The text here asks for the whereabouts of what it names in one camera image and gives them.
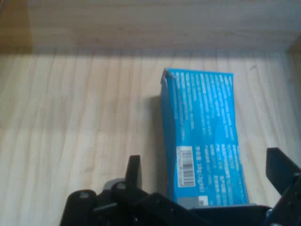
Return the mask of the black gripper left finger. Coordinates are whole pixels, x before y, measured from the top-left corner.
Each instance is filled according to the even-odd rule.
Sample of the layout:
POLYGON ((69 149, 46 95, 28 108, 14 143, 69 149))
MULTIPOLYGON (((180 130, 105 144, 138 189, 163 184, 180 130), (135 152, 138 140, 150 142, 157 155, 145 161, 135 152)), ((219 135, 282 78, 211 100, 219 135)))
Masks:
POLYGON ((96 194, 78 190, 66 200, 62 226, 183 226, 188 212, 158 193, 141 189, 141 159, 131 155, 124 179, 96 194))

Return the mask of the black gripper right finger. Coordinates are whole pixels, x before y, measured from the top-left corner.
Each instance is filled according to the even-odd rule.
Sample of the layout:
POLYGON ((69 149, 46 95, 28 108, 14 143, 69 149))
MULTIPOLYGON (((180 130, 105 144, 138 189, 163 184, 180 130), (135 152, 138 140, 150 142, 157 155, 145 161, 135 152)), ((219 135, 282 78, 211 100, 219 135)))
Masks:
POLYGON ((301 224, 301 169, 279 148, 268 148, 266 176, 281 195, 268 214, 267 226, 301 224))

